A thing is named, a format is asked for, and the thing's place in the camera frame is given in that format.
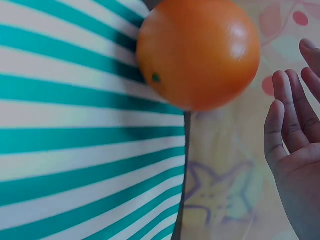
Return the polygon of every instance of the white stripe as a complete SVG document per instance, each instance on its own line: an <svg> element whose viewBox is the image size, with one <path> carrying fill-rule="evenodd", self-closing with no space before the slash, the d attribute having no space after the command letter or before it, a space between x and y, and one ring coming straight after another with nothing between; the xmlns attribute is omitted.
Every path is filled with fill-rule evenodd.
<svg viewBox="0 0 320 240"><path fill-rule="evenodd" d="M0 216L6 216L5 221L0 221L0 231L40 221L86 206L134 185L142 183L143 181L161 174L171 168L183 166L184 163L184 156L172 157L151 166L147 166L142 169L138 169L98 183L35 200L29 200L0 207ZM181 181L183 181L182 179L183 175L180 176L178 179L179 181L175 179L175 181L178 183L177 185L181 184ZM169 182L169 187L167 186L167 183L163 183L163 188L165 190L171 188L172 181Z"/></svg>
<svg viewBox="0 0 320 240"><path fill-rule="evenodd" d="M169 234L168 236L166 236L164 239L162 240L171 240L173 233Z"/></svg>
<svg viewBox="0 0 320 240"><path fill-rule="evenodd" d="M3 10L0 14L2 24L40 33L99 55L117 59L130 66L137 66L132 51L77 25L11 2L0 1L0 9Z"/></svg>
<svg viewBox="0 0 320 240"><path fill-rule="evenodd" d="M148 214L140 218L134 224L130 225L123 231L119 232L114 237L110 238L110 240L119 240L119 239L129 239L138 231L143 229L147 224L149 224L152 220L154 220L157 216L163 213L165 210L179 204L181 201L181 194L173 196L168 200L164 201L157 208L150 211Z"/></svg>
<svg viewBox="0 0 320 240"><path fill-rule="evenodd" d="M183 115L0 100L0 128L182 127Z"/></svg>
<svg viewBox="0 0 320 240"><path fill-rule="evenodd" d="M108 211L100 216L97 216L93 219L90 219L86 222L83 222L77 226L69 228L65 231L59 232L57 234L51 235L46 240L60 240L60 239L85 239L105 228L108 226L116 223L117 221L125 218L127 215L133 213L137 209L143 207L152 199L155 199L165 191L179 186L184 181L184 176L177 176L171 179L168 179L161 183L160 185L152 188L151 190L143 193L142 195L134 198L133 200L126 202L119 207ZM178 204L181 200L181 195L178 194L174 197L169 198L168 200L164 201L160 204L157 208L155 208L152 212L156 212L160 214L165 209ZM144 218L144 225L148 224L152 218ZM116 238L118 240L125 240L128 239L130 235L123 236L123 238Z"/></svg>
<svg viewBox="0 0 320 240"><path fill-rule="evenodd" d="M137 39L139 28L132 25L129 21L113 13L109 9L101 6L93 0L56 0L62 4L72 7L99 22L112 27L115 30Z"/></svg>
<svg viewBox="0 0 320 240"><path fill-rule="evenodd" d="M0 73L165 102L147 85L90 67L0 46Z"/></svg>
<svg viewBox="0 0 320 240"><path fill-rule="evenodd" d="M145 18L149 14L149 9L144 4L142 0L116 0L117 2L121 3L122 5L126 6L128 9L132 10L136 14L140 15L141 17Z"/></svg>
<svg viewBox="0 0 320 240"><path fill-rule="evenodd" d="M172 136L104 146L0 155L0 181L89 168L169 148L183 147L185 142L184 136Z"/></svg>
<svg viewBox="0 0 320 240"><path fill-rule="evenodd" d="M177 221L178 213L166 218L162 222L160 222L154 229L152 229L147 235L145 235L141 240L150 240L153 239L158 233L167 227L175 224Z"/></svg>

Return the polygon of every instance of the finger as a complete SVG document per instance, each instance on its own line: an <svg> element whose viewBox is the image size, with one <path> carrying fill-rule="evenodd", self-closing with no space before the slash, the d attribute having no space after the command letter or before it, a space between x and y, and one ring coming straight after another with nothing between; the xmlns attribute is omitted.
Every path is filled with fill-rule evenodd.
<svg viewBox="0 0 320 240"><path fill-rule="evenodd" d="M302 131L310 143L319 143L320 121L306 97L299 76L293 70L287 70L285 73L290 80L293 103Z"/></svg>
<svg viewBox="0 0 320 240"><path fill-rule="evenodd" d="M282 127L283 141L289 152L294 153L308 145L309 141L300 127L288 75L283 71L277 71L272 79L275 99L281 101L285 109Z"/></svg>
<svg viewBox="0 0 320 240"><path fill-rule="evenodd" d="M300 42L300 51L311 70L320 78L320 49L305 38Z"/></svg>
<svg viewBox="0 0 320 240"><path fill-rule="evenodd" d="M302 70L301 76L312 95L320 102L320 78L309 67Z"/></svg>
<svg viewBox="0 0 320 240"><path fill-rule="evenodd" d="M282 127L285 117L285 106L275 100L264 124L264 154L272 171L282 159L288 156L282 141Z"/></svg>

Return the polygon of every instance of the striped fabric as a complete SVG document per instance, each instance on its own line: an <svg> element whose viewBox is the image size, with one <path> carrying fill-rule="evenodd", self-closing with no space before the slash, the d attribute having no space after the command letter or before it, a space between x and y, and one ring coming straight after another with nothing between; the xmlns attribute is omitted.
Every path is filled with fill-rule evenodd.
<svg viewBox="0 0 320 240"><path fill-rule="evenodd" d="M0 240L170 239L183 113L143 81L140 0L0 0Z"/></svg>

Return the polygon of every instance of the teal stripe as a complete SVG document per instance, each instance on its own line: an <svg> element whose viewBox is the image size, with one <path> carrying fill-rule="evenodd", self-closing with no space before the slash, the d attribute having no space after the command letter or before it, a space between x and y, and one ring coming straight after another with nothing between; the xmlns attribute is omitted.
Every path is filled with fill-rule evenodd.
<svg viewBox="0 0 320 240"><path fill-rule="evenodd" d="M0 155L184 136L184 127L0 128Z"/></svg>
<svg viewBox="0 0 320 240"><path fill-rule="evenodd" d="M93 0L93 1L98 4L101 4L102 6L111 10L115 14L122 16L127 21L135 25L137 28L140 28L144 21L144 18L142 16L128 9L121 3L117 2L116 0Z"/></svg>
<svg viewBox="0 0 320 240"><path fill-rule="evenodd" d="M0 25L0 45L86 66L144 83L138 68L38 33Z"/></svg>
<svg viewBox="0 0 320 240"><path fill-rule="evenodd" d="M183 115L168 104L121 93L2 74L0 99Z"/></svg>
<svg viewBox="0 0 320 240"><path fill-rule="evenodd" d="M145 227L140 229L136 234L131 236L128 240L143 239L144 236L146 236L149 232L151 232L152 229L154 229L163 220L165 220L165 219L171 217L172 215L178 213L179 212L179 207L180 207L180 204L177 204L177 205L172 206L172 207L168 208L167 210L163 211L160 215L158 215L155 219L153 219Z"/></svg>
<svg viewBox="0 0 320 240"><path fill-rule="evenodd" d="M176 224L172 224L172 225L168 226L167 228L163 229L161 232L159 232L157 235L155 235L152 238L152 240L163 240L168 235L173 234L174 230L175 230L175 225Z"/></svg>
<svg viewBox="0 0 320 240"><path fill-rule="evenodd" d="M175 147L58 174L0 182L0 207L98 183L184 154L184 147Z"/></svg>
<svg viewBox="0 0 320 240"><path fill-rule="evenodd" d="M183 185L180 185L165 191L160 196L156 197L155 199L148 202L146 205L134 211L133 213L129 214L128 216L122 218L121 220L115 222L114 224L108 226L107 228L97 232L96 234L90 237L87 237L86 240L101 240L101 239L112 238L116 234L128 228L130 225L137 222L146 214L150 213L153 209L155 209L157 206L162 204L167 199L175 195L181 194L182 190L183 190ZM170 207L169 209L165 210L163 213L168 213L170 211L171 212L174 211L174 213L172 214L177 213L179 211L179 204L175 205L174 207Z"/></svg>
<svg viewBox="0 0 320 240"><path fill-rule="evenodd" d="M175 167L142 183L86 206L23 226L0 231L3 240L38 240L79 225L104 214L175 176L183 175L185 167Z"/></svg>
<svg viewBox="0 0 320 240"><path fill-rule="evenodd" d="M108 25L55 0L6 0L32 8L61 20L75 24L103 38L109 39L130 51L136 51L136 40L111 28Z"/></svg>

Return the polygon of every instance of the purple star outline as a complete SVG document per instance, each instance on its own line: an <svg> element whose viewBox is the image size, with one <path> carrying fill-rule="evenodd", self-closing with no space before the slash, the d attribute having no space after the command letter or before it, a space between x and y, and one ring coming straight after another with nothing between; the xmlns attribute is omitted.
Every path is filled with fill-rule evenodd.
<svg viewBox="0 0 320 240"><path fill-rule="evenodd" d="M250 179L252 176L252 168L253 168L254 164L251 161L246 161L243 163L238 164L237 166L233 167L230 171L228 171L225 174L222 175L218 175L213 169L211 169L209 166L205 165L205 164L201 164L198 162L194 162L194 161L190 161L188 163L188 172L192 175L194 181L195 181L195 185L194 187L189 190L188 192L185 193L185 202L187 200L189 200L192 196L194 196L201 188L202 188L202 182L200 177L198 176L196 169L201 169L203 171L205 171L211 178L212 178L212 182L210 183L210 186L213 187L216 184L221 183L222 181L225 181L226 179L231 179L231 184L229 185L229 189L232 187L235 179L236 179L236 174L244 168L248 168L250 169L250 173L248 174L248 177L246 178L246 182L244 184L244 187L241 189L240 191L240 196L244 202L244 204L246 205L248 212L251 213L252 211L252 206L250 206L249 201L247 200L246 196L245 196L245 192L246 189L250 183ZM197 205L197 204L185 204L184 205L185 209L199 209L199 210L204 210L206 211L206 219L205 219L205 224L208 225L211 221L212 218L212 212L208 207L202 206L202 205ZM225 216L224 219L222 220L222 223L225 224L229 221L235 221L235 219ZM239 219L237 220L239 222L248 222L248 220L245 219Z"/></svg>

